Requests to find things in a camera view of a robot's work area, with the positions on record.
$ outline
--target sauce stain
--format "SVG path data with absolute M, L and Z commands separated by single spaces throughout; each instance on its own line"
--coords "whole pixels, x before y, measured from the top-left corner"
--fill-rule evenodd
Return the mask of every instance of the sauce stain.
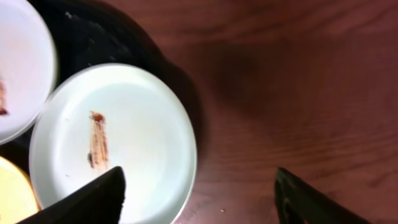
M 7 103 L 6 103 L 6 87 L 4 80 L 0 79 L 0 116 L 7 115 Z
M 106 170 L 108 168 L 108 145 L 105 135 L 105 117 L 94 111 L 90 111 L 90 113 L 91 141 L 87 160 L 92 169 Z

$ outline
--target white plate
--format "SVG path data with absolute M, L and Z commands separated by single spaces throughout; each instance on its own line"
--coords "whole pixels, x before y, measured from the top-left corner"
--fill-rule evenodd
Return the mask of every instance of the white plate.
M 188 115 L 174 93 L 140 68 L 105 64 L 69 78 L 50 97 L 30 144 L 30 176 L 48 207 L 99 172 L 88 162 L 90 111 L 104 115 L 109 167 L 121 166 L 121 223 L 171 223 L 192 191 L 197 150 Z
M 9 115 L 0 116 L 0 144 L 29 129 L 55 84 L 55 47 L 26 0 L 0 0 L 0 79 Z

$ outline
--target dark wood surface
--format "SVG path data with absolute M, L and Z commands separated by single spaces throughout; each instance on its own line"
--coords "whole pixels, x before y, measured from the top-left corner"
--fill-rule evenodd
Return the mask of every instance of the dark wood surface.
M 194 86 L 172 86 L 199 156 L 176 223 L 278 223 L 276 167 L 398 223 L 396 0 L 104 1 Z

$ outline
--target plate rim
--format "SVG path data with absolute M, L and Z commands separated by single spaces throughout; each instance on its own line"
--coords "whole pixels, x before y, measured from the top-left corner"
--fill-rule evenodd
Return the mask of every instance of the plate rim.
M 5 4 L 8 5 L 10 7 L 14 7 L 15 5 L 17 6 L 21 6 L 21 7 L 14 7 L 16 8 L 18 11 L 21 10 L 21 8 L 23 7 L 26 10 L 29 10 L 29 12 L 31 14 L 33 14 L 34 17 L 36 17 L 39 20 L 40 25 L 44 28 L 44 32 L 45 32 L 45 39 L 48 40 L 48 43 L 50 44 L 50 48 L 51 48 L 51 58 L 53 59 L 51 66 L 52 66 L 52 73 L 53 73 L 53 78 L 52 78 L 52 82 L 50 84 L 50 88 L 49 88 L 49 93 L 46 96 L 46 99 L 48 99 L 48 97 L 51 95 L 51 93 L 54 91 L 55 89 L 55 85 L 57 83 L 57 72 L 58 72 L 58 55 L 57 55 L 57 50 L 55 48 L 55 42 L 54 39 L 50 33 L 49 28 L 47 27 L 47 24 L 45 23 L 43 17 L 39 14 L 39 12 L 37 12 L 37 10 L 35 9 L 35 7 L 33 7 L 33 5 L 27 1 L 27 0 L 12 0 L 12 1 L 8 1 L 8 0 L 0 0 L 0 4 Z M 19 129 L 18 131 L 16 131 L 14 134 L 1 139 L 0 138 L 0 146 L 10 142 L 16 138 L 18 138 L 19 136 L 21 136 L 22 134 L 24 134 L 27 130 L 29 130 L 37 121 L 37 117 L 40 114 L 39 110 L 38 112 L 36 112 L 36 114 L 30 119 L 30 121 L 28 123 L 25 124 L 25 126 L 21 127 L 21 129 Z
M 130 64 L 124 64 L 124 63 L 103 63 L 103 64 L 99 64 L 99 65 L 94 65 L 92 67 L 88 67 L 85 68 L 83 70 L 80 70 L 79 72 L 73 74 L 72 76 L 68 77 L 63 83 L 61 83 L 61 85 L 59 85 L 55 91 L 53 91 L 50 96 L 47 98 L 47 101 L 45 102 L 44 106 L 42 107 L 42 109 L 40 110 L 37 118 L 36 118 L 36 122 L 40 122 L 41 117 L 44 115 L 44 113 L 46 112 L 46 110 L 49 108 L 50 103 L 52 101 L 52 99 L 57 95 L 58 92 L 60 92 L 65 86 L 67 86 L 70 82 L 72 82 L 74 79 L 78 78 L 80 75 L 84 75 L 87 72 L 90 72 L 91 70 L 95 70 L 95 69 L 101 69 L 103 67 L 113 67 L 113 66 L 117 66 L 117 67 L 127 67 L 127 68 L 133 68 L 134 70 L 139 70 L 141 72 L 144 72 L 152 77 L 154 77 L 156 80 L 158 80 L 159 82 L 161 82 L 161 84 L 163 84 L 173 95 L 174 97 L 177 99 L 177 101 L 179 102 L 180 106 L 182 107 L 183 111 L 185 112 L 186 116 L 187 116 L 187 121 L 188 121 L 188 126 L 190 128 L 190 130 L 192 131 L 192 140 L 193 140 L 193 146 L 194 149 L 192 150 L 192 156 L 193 156 L 193 164 L 191 165 L 192 167 L 192 173 L 189 173 L 189 176 L 192 177 L 192 181 L 188 182 L 189 184 L 189 190 L 188 193 L 185 196 L 185 199 L 182 203 L 182 206 L 179 208 L 179 211 L 175 214 L 173 220 L 170 223 L 174 223 L 182 214 L 182 212 L 184 211 L 185 207 L 188 204 L 188 201 L 190 200 L 190 197 L 192 196 L 193 193 L 193 188 L 195 186 L 195 182 L 196 182 L 196 177 L 197 177 L 197 166 L 198 166 L 198 149 L 197 149 L 197 140 L 196 140 L 196 136 L 195 136 L 195 131 L 192 125 L 192 122 L 190 120 L 190 117 L 187 113 L 187 110 L 185 109 L 185 107 L 183 106 L 182 102 L 180 101 L 180 99 L 178 98 L 178 96 L 174 93 L 174 91 L 168 86 L 166 85 L 159 77 L 155 76 L 154 74 L 148 72 L 147 70 L 144 70 L 140 67 L 134 66 L 134 65 L 130 65 Z M 30 140 L 30 144 L 29 144 L 29 174 L 30 174 L 30 180 L 32 182 L 32 189 L 35 193 L 36 196 L 36 200 L 37 203 L 39 204 L 39 206 L 42 209 L 46 209 L 44 208 L 44 206 L 42 205 L 42 201 L 38 195 L 38 193 L 36 192 L 36 174 L 34 173 L 34 168 L 33 168 L 33 148 L 32 146 L 35 144 L 35 142 L 37 141 L 37 139 L 35 138 L 36 132 L 37 132 L 37 126 L 34 126 L 33 128 L 33 132 L 32 132 L 32 137 Z

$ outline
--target wood grain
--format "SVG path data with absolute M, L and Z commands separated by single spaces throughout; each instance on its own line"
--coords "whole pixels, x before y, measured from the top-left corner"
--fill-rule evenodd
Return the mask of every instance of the wood grain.
M 177 223 L 278 223 L 279 166 L 398 223 L 397 1 L 105 1 L 200 96 L 200 165 Z

